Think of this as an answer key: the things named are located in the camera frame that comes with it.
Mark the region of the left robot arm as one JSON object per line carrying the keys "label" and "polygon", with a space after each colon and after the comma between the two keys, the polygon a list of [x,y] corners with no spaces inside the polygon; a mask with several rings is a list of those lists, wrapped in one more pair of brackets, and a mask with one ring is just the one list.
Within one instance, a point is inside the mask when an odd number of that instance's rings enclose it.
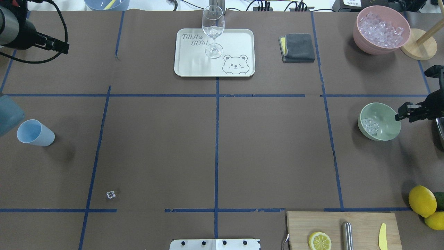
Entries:
{"label": "left robot arm", "polygon": [[27,19],[28,0],[2,0],[0,3],[1,24],[0,44],[3,47],[17,50],[27,50],[38,47],[44,50],[68,54],[68,30],[58,6],[47,0],[55,7],[65,30],[65,41],[53,38],[49,35],[39,33],[34,24]]}

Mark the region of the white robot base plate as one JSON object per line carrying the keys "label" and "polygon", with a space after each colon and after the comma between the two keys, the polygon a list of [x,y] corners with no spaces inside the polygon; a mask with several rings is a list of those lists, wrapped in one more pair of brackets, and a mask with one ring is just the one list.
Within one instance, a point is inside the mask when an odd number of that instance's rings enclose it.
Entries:
{"label": "white robot base plate", "polygon": [[176,239],[170,250],[260,250],[258,239]]}

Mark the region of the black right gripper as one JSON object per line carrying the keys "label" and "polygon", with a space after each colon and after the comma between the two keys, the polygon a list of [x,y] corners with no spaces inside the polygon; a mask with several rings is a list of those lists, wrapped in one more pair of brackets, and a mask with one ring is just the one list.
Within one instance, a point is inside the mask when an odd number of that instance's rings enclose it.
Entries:
{"label": "black right gripper", "polygon": [[417,120],[433,120],[443,118],[444,115],[444,67],[434,65],[425,72],[426,77],[437,78],[439,89],[430,93],[425,101],[420,104],[406,102],[398,108],[398,114],[395,115],[396,121],[408,119],[410,123]]}

